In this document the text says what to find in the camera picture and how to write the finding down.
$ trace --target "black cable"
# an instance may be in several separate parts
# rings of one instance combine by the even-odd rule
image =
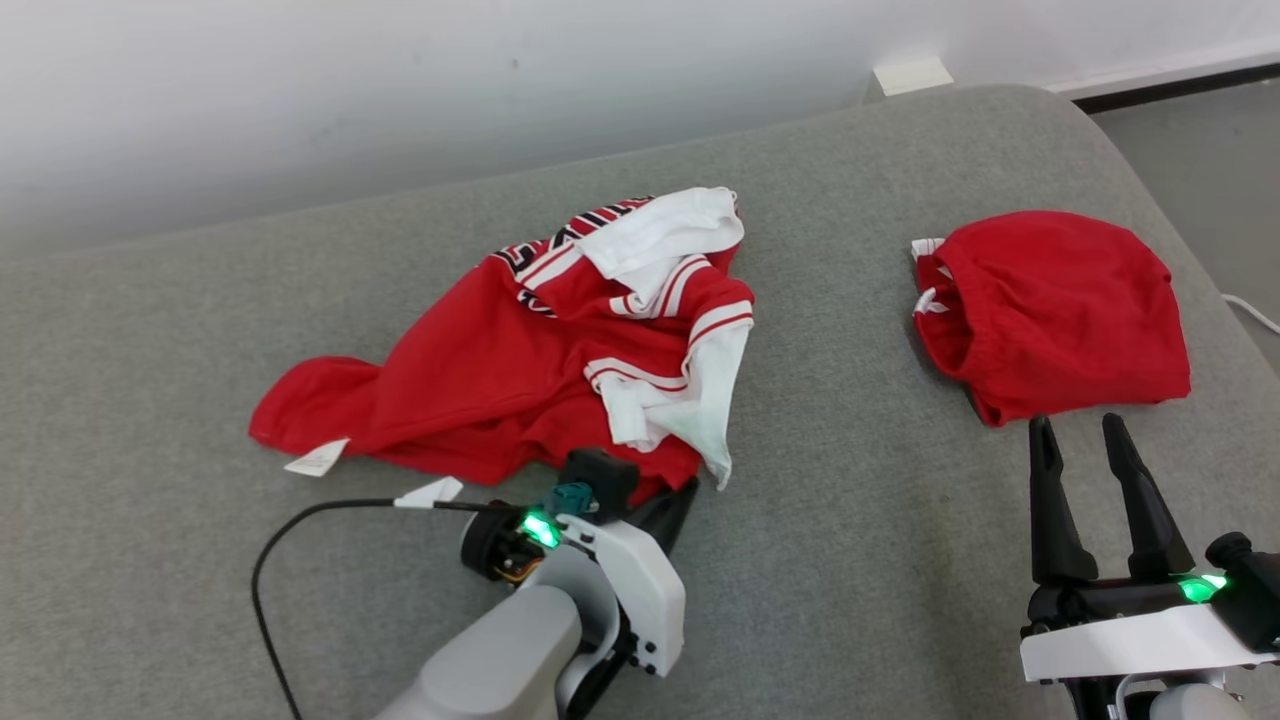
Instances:
[[[257,582],[262,575],[262,564],[266,562],[268,553],[271,552],[275,543],[280,542],[284,533],[292,530],[294,525],[316,512],[337,510],[339,507],[392,507],[394,502],[396,498],[392,497],[378,497],[370,500],[337,500],[312,505],[289,519],[279,530],[275,530],[271,539],[266,541],[266,544],[262,546],[262,552],[259,553],[257,562],[253,564],[253,579],[250,583],[250,589],[253,593],[253,612],[257,614],[257,629],[262,633],[262,644],[266,646],[266,653],[271,656],[271,667],[275,669],[275,678],[280,682],[280,689],[284,691],[284,700],[289,703],[289,712],[293,714],[293,720],[302,720],[302,714],[298,712],[298,703],[293,700],[293,691],[289,689],[289,682],[284,679],[284,667],[280,666],[280,657],[275,653],[275,643],[271,642],[271,633],[266,629],[266,616],[262,615],[262,598],[257,593]]]
[[[275,543],[280,542],[284,533],[288,533],[294,525],[316,512],[337,510],[339,507],[394,507],[396,500],[394,497],[375,497],[365,500],[335,500],[333,502],[312,505],[291,518],[284,525],[280,525],[280,529],[275,530],[271,539],[266,541],[266,544],[262,546],[262,552],[259,553],[257,562],[253,564],[253,579],[250,582],[250,591],[253,594],[253,612],[257,615],[257,629],[262,633],[262,644],[266,646],[266,653],[271,656],[271,667],[275,669],[275,679],[280,682],[280,691],[284,692],[284,700],[289,703],[289,712],[293,714],[293,720],[302,720],[302,714],[298,712],[298,703],[293,700],[293,691],[289,689],[289,682],[284,678],[284,667],[280,666],[280,657],[275,653],[275,643],[271,642],[271,633],[266,629],[266,615],[262,614],[262,598],[257,591],[259,579],[262,575],[262,565],[266,564],[266,556],[275,547]],[[436,510],[463,510],[467,512],[527,512],[531,509],[530,506],[517,505],[480,505],[452,501],[436,501],[433,507]]]

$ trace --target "green light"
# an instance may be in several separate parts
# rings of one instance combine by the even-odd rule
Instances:
[[[545,518],[534,515],[532,512],[525,515],[525,521],[520,524],[520,529],[525,530],[526,536],[547,547],[556,547],[559,544],[559,530],[556,525]]]
[[[1226,585],[1226,578],[1219,575],[1190,575],[1178,580],[1183,594],[1192,602],[1208,602],[1213,593]]]

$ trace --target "gray table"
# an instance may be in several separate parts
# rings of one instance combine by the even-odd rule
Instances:
[[[0,269],[0,717],[284,717],[248,601],[259,547],[308,503],[424,478],[284,473],[244,436],[262,392],[315,355],[380,360],[494,247],[694,184],[740,193],[735,269],[759,296],[735,479],[675,553],[684,659],[623,674],[600,720],[1068,716],[1018,660],[1025,430],[984,428],[909,320],[908,241],[997,213],[1096,215],[1164,259],[1192,396],[1121,411],[1197,555],[1229,529],[1280,550],[1276,377],[1088,118],[977,88]],[[1055,425],[1084,542],[1120,574],[1102,411]],[[357,510],[282,543],[264,593],[306,717],[375,714],[503,596],[458,564],[462,521]],[[1280,715],[1275,673],[1233,678],[1257,717]]]

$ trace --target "red and white jersey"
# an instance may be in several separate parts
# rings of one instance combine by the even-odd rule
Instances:
[[[530,460],[604,447],[636,462],[636,500],[699,457],[723,482],[754,296],[728,277],[742,238],[726,188],[639,197],[485,258],[381,368],[307,360],[259,405],[250,436],[292,454],[349,438],[429,473],[497,484]]]

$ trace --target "black knob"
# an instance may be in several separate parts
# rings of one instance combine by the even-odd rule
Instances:
[[[1244,533],[1226,533],[1208,543],[1204,559],[1220,570],[1229,569],[1236,560],[1253,552],[1253,543]]]

